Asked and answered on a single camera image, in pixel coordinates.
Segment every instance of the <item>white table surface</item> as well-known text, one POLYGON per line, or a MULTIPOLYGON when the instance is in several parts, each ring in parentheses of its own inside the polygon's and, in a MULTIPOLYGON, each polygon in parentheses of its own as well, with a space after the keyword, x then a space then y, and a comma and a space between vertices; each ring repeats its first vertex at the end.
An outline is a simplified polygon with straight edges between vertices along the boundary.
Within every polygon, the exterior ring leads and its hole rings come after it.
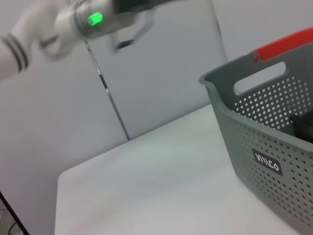
POLYGON ((56 235, 297 235, 236 177, 211 105, 59 177, 56 235))

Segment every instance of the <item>basket hole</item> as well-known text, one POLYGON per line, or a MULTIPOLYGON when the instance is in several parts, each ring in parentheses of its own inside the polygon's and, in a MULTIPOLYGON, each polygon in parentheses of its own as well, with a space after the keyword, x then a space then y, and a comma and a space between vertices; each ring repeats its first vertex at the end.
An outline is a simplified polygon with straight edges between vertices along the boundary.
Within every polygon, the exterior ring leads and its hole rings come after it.
POLYGON ((245 91, 256 87, 262 83, 268 82, 272 79, 275 79, 276 77, 284 74, 286 71, 286 64, 284 62, 280 62, 276 65, 273 65, 271 67, 268 67, 264 70, 261 70, 251 76, 248 76, 238 82, 236 82, 235 86, 234 86, 234 93, 235 94, 242 94, 245 91))

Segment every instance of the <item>black cable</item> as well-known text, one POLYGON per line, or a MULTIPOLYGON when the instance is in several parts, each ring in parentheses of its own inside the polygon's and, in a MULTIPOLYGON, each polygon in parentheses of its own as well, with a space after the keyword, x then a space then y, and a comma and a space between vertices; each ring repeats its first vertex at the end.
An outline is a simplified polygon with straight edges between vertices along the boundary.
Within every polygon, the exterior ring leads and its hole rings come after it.
POLYGON ((18 216, 15 214, 14 210, 12 209, 12 207, 10 206, 10 204, 6 201, 5 197, 3 196, 3 194, 0 191, 0 200, 4 203, 4 206, 8 209, 8 211, 10 212, 10 214, 12 215, 13 219, 16 221, 16 223, 18 224, 19 228, 21 229, 21 231, 23 232, 24 235, 30 235, 29 232, 26 230, 26 228, 24 227, 24 225, 22 224, 22 222, 20 221, 20 219, 18 218, 18 216))
POLYGON ((11 234, 11 230, 12 230, 12 228, 14 227, 14 225, 16 225, 16 222, 14 222, 14 224, 12 224, 12 226, 9 228, 8 235, 12 235, 12 234, 11 234))

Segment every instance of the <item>black stripe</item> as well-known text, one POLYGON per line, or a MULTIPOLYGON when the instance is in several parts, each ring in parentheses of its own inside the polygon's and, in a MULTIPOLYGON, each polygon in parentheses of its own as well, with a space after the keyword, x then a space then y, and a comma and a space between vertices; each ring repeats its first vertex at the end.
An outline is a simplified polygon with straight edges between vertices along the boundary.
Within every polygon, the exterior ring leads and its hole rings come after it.
POLYGON ((12 45, 9 43, 9 41, 6 38, 1 37, 1 39, 8 46, 8 48, 11 50, 12 54, 14 55, 16 63, 19 66, 19 73, 20 73, 22 70, 22 64, 21 64, 18 54, 16 53, 16 51, 14 50, 14 48, 12 47, 12 45))
POLYGON ((23 46, 20 44, 20 42, 13 35, 8 34, 8 36, 12 39, 12 41, 15 43, 15 45, 20 50, 20 52, 22 54, 22 57, 24 59, 24 62, 25 62, 25 69, 27 69, 27 67, 28 67, 28 59, 27 59, 26 52, 25 52, 23 46))
POLYGON ((26 230, 26 228, 24 227, 24 225, 22 224, 22 222, 20 221, 20 219, 18 218, 18 216, 15 214, 15 212, 13 211, 12 207, 9 205, 9 203, 6 201, 6 199, 4 198, 3 194, 0 191, 0 200, 4 203, 5 207, 8 209, 8 211, 11 213, 12 217, 14 218, 14 220, 17 222, 18 226, 20 227, 21 231, 25 234, 25 235, 29 235, 28 231, 26 230))
POLYGON ((105 88, 105 89, 108 89, 108 85, 107 85, 106 81, 104 80, 103 75, 100 74, 99 76, 100 76, 100 79, 101 79, 101 81, 102 81, 102 84, 103 84, 104 88, 105 88))

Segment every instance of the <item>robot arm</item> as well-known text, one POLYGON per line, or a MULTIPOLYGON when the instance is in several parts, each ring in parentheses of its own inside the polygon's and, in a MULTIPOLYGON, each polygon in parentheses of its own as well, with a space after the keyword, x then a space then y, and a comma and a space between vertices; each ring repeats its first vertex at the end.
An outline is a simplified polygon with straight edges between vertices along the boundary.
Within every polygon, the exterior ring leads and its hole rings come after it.
MULTIPOLYGON (((129 27, 138 13, 168 1, 172 0, 81 0, 64 9, 53 2, 37 4, 27 9, 11 33, 1 38, 0 81, 27 69, 33 42, 39 43, 47 59, 62 59, 79 42, 129 27)), ((117 49, 132 42, 122 42, 117 49)))

